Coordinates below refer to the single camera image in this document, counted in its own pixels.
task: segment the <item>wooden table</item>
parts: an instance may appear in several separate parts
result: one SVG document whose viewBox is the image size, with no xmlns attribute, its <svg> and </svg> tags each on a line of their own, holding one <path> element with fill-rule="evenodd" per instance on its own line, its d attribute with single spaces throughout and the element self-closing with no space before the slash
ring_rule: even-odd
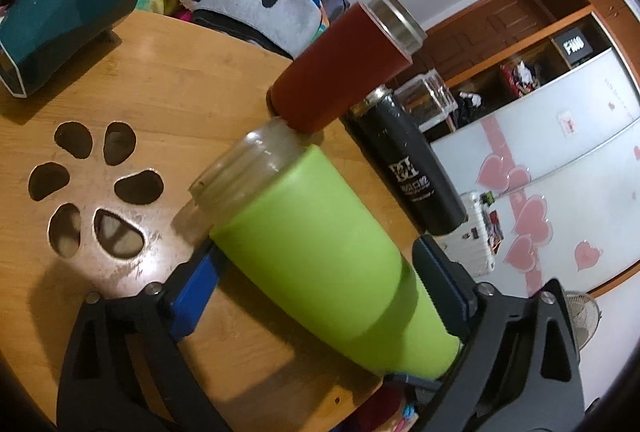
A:
<svg viewBox="0 0 640 432">
<path fill-rule="evenodd" d="M 66 343 L 92 285 L 130 295 L 164 281 L 192 247 L 171 221 L 191 181 L 230 144 L 268 119 L 264 95 L 287 60 L 224 34 L 173 18 L 134 12 L 114 32 L 76 54 L 35 96 L 0 94 L 0 351 L 43 411 L 55 420 Z M 92 136 L 77 159 L 54 142 L 77 121 Z M 108 166 L 106 128 L 128 124 L 133 154 Z M 402 211 L 340 123 L 322 148 L 403 252 L 416 237 Z M 67 186 L 41 201 L 28 193 L 33 169 L 63 165 Z M 145 169 L 164 182 L 158 200 L 130 205 L 114 183 Z M 52 249 L 53 213 L 75 204 L 81 243 L 72 258 Z M 98 244 L 94 216 L 108 209 L 144 238 L 142 252 L 116 259 Z M 131 342 L 134 362 L 139 344 Z M 180 345 L 201 387 L 237 432 L 325 432 L 360 405 L 379 380 L 306 332 L 230 267 L 196 332 Z M 148 372 L 140 368 L 143 388 Z M 147 394 L 158 412 L 159 396 Z"/>
</svg>

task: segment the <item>white suitcase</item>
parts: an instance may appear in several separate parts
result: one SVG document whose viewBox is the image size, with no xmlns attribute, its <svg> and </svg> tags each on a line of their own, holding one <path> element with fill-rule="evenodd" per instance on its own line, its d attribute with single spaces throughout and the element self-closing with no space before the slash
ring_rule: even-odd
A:
<svg viewBox="0 0 640 432">
<path fill-rule="evenodd" d="M 472 277 L 488 275 L 495 268 L 495 255 L 504 236 L 497 213 L 490 211 L 494 202 L 491 193 L 462 194 L 466 221 L 455 231 L 434 237 L 453 262 L 459 262 Z"/>
</svg>

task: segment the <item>black thermos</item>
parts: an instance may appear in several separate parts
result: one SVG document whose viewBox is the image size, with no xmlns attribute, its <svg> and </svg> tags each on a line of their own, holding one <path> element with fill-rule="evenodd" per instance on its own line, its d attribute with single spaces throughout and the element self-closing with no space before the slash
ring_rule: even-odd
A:
<svg viewBox="0 0 640 432">
<path fill-rule="evenodd" d="M 386 86 L 351 107 L 342 123 L 420 233 L 446 235 L 465 221 L 431 145 Z"/>
</svg>

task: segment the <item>clear plastic box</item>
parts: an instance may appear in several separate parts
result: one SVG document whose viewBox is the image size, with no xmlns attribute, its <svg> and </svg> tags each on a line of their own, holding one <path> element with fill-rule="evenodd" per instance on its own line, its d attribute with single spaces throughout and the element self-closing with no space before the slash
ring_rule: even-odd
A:
<svg viewBox="0 0 640 432">
<path fill-rule="evenodd" d="M 442 76 L 435 69 L 410 79 L 394 95 L 421 132 L 427 132 L 449 120 L 449 115 L 458 108 Z M 448 125 L 451 131 L 455 130 L 450 120 Z"/>
</svg>

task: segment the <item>fan grille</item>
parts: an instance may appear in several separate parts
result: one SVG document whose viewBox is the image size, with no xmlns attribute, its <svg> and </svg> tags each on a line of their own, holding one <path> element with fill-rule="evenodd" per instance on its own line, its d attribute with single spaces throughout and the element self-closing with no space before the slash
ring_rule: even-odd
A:
<svg viewBox="0 0 640 432">
<path fill-rule="evenodd" d="M 569 313 L 574 323 L 575 338 L 582 349 L 594 333 L 600 323 L 600 308 L 595 299 L 586 293 L 569 291 L 566 294 Z"/>
</svg>

